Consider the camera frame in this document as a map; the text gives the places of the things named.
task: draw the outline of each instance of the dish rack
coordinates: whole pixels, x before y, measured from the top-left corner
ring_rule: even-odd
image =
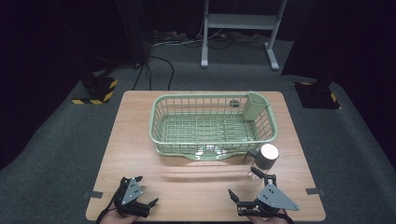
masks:
[[[153,103],[149,136],[161,155],[217,161],[273,141],[277,127],[270,102],[254,91],[168,94]]]

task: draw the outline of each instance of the cylindrical cup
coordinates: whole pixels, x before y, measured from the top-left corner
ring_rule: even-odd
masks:
[[[255,163],[262,170],[269,170],[279,157],[279,150],[272,144],[264,144],[260,148]]]

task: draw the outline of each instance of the metal stand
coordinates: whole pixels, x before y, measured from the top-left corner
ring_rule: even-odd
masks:
[[[209,28],[225,28],[225,29],[252,29],[252,30],[272,30],[269,42],[264,44],[270,60],[271,67],[277,71],[279,65],[273,51],[274,42],[276,40],[277,30],[282,21],[283,11],[285,10],[287,0],[281,0],[279,11],[273,16],[261,15],[238,15],[238,14],[214,14],[209,13],[209,0],[205,0],[205,17],[204,17],[204,43],[202,45],[201,66],[208,66],[208,46],[207,32]]]

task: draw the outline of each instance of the wooden table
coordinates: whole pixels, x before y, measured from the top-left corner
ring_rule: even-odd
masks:
[[[263,188],[262,182],[257,184],[248,179],[250,163],[242,164],[243,156],[191,161],[161,156],[156,151],[149,138],[150,110],[159,96],[170,93],[189,92],[124,93],[93,189],[103,192],[103,196],[90,199],[88,220],[97,219],[124,176],[142,175],[139,186],[144,193],[138,201],[160,200],[151,208],[150,215],[139,221],[248,221],[237,215],[236,205],[228,194],[231,189],[241,201],[253,201]],[[289,211],[295,221],[321,221],[326,214],[318,194],[306,193],[306,189],[316,186],[283,95],[276,91],[260,94],[270,101],[278,127],[278,137],[272,144],[278,147],[279,158],[268,174],[275,174],[277,186],[300,206],[300,211]]]

